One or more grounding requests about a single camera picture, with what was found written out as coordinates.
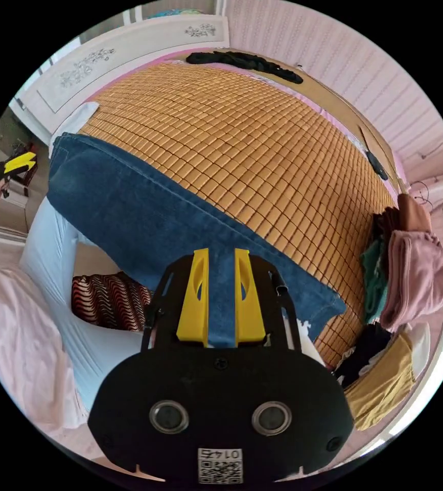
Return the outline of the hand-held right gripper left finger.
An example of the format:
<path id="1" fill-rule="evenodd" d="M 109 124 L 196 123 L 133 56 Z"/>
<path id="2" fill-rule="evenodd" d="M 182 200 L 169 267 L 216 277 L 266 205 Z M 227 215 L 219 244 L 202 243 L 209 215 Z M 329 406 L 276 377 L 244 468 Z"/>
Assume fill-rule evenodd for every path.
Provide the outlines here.
<path id="1" fill-rule="evenodd" d="M 195 250 L 177 327 L 181 342 L 208 341 L 208 249 Z"/>

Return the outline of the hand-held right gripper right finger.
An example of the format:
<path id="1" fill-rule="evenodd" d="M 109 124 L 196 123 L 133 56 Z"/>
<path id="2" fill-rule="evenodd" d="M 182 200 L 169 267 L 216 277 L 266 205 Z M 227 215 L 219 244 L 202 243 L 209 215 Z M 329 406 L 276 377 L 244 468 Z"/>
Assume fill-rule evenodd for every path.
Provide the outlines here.
<path id="1" fill-rule="evenodd" d="M 235 342 L 261 343 L 266 337 L 249 251 L 235 249 Z"/>

